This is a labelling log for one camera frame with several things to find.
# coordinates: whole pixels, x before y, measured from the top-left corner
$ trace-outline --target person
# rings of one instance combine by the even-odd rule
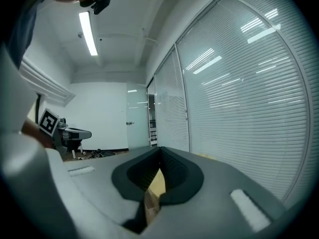
[[[36,10],[44,0],[28,0],[22,8],[19,18],[17,19],[11,35],[5,44],[12,61],[17,68],[20,67],[23,55],[31,44],[33,29],[36,20]],[[55,0],[59,2],[89,2],[91,0]],[[37,124],[27,119],[22,127],[22,133],[37,139],[45,148],[52,148],[52,139],[40,131]]]

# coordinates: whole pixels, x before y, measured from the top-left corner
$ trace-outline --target window blinds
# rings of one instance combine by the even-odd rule
[[[220,0],[186,33],[177,48],[190,151],[233,165],[283,199],[307,130],[294,58],[275,30],[236,0]]]
[[[175,49],[155,74],[155,103],[158,146],[189,151],[185,91]]]
[[[285,201],[287,206],[293,205],[312,188],[316,181],[319,162],[319,51],[316,37],[312,34],[307,21],[292,0],[244,0],[264,13],[275,25],[281,25],[281,32],[289,41],[289,45],[296,52],[306,73],[313,106],[310,126],[309,152],[296,180],[296,186]]]

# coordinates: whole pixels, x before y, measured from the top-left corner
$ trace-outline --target door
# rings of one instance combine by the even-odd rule
[[[127,83],[127,137],[129,150],[146,147],[149,142],[149,106],[146,87]]]

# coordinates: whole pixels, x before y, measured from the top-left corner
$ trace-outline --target ceiling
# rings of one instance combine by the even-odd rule
[[[97,57],[90,55],[84,37],[78,37],[82,32],[79,13],[88,10],[79,3],[44,1],[38,8],[35,31],[41,28],[42,36],[56,38],[75,71],[91,66],[103,70],[114,63],[143,68],[166,18],[178,1],[111,0],[99,15],[91,13]]]

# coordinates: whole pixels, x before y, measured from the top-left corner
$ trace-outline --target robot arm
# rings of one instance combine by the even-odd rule
[[[60,118],[49,109],[45,109],[39,128],[52,137],[54,149],[60,154],[76,150],[82,140],[89,139],[92,136],[90,131],[68,127],[65,118]]]

